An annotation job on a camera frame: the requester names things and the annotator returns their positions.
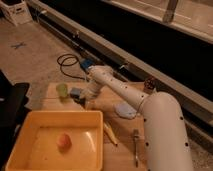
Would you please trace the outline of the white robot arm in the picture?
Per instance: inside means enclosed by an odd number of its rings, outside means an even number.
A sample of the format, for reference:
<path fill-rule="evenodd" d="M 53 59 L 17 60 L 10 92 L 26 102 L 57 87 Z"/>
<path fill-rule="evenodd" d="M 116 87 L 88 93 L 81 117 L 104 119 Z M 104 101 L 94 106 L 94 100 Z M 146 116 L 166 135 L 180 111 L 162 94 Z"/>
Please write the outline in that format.
<path fill-rule="evenodd" d="M 95 99 L 107 86 L 143 115 L 149 171 L 194 171 L 184 116 L 174 96 L 162 91 L 147 94 L 115 78 L 109 66 L 90 66 L 87 72 L 83 98 Z"/>

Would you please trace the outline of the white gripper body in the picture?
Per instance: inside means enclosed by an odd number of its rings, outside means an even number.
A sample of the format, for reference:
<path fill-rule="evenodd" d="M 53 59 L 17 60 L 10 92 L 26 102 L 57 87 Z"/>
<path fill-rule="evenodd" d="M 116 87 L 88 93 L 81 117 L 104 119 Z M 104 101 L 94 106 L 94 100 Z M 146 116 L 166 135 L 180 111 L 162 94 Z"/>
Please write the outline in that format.
<path fill-rule="evenodd" d="M 95 99 L 100 94 L 101 88 L 102 85 L 100 83 L 91 79 L 83 90 L 83 95 L 87 100 Z"/>

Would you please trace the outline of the cream gripper fingers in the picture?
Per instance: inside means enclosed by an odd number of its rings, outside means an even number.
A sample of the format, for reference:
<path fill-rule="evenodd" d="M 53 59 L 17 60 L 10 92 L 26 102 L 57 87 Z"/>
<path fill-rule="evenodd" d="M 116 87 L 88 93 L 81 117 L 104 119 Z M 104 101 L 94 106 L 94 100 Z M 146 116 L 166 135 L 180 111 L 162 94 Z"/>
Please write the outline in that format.
<path fill-rule="evenodd" d="M 80 95 L 78 95 L 76 98 L 75 98 L 75 102 L 77 104 L 80 104 L 82 106 L 84 106 L 86 104 L 86 98 L 85 97 L 82 97 Z"/>

